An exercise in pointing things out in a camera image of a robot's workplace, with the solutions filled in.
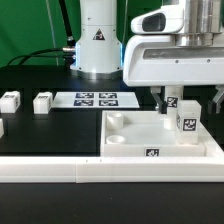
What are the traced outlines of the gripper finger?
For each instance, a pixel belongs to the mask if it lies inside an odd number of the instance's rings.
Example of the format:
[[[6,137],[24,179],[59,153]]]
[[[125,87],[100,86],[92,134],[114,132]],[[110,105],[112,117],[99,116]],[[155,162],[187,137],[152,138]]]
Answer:
[[[214,98],[208,101],[209,114],[218,114],[221,110],[221,103],[224,101],[224,85],[217,85],[216,90]]]
[[[164,88],[161,86],[154,86],[150,88],[150,92],[156,102],[155,110],[160,114],[166,114],[167,102],[165,101]]]

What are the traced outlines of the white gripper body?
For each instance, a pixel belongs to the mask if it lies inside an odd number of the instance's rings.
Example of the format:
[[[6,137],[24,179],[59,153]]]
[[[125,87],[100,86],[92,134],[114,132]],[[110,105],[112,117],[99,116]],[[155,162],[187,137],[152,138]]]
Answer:
[[[163,5],[131,21],[124,57],[129,86],[224,85],[219,5]]]

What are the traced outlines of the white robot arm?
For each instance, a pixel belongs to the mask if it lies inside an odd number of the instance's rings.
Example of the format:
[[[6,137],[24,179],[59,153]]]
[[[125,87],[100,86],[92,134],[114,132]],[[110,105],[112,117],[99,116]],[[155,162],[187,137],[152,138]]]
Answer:
[[[131,21],[134,36],[116,36],[117,0],[80,0],[81,38],[71,69],[100,79],[121,70],[128,86],[148,86],[155,99],[162,88],[214,85],[208,111],[224,101],[224,0],[170,0]]]

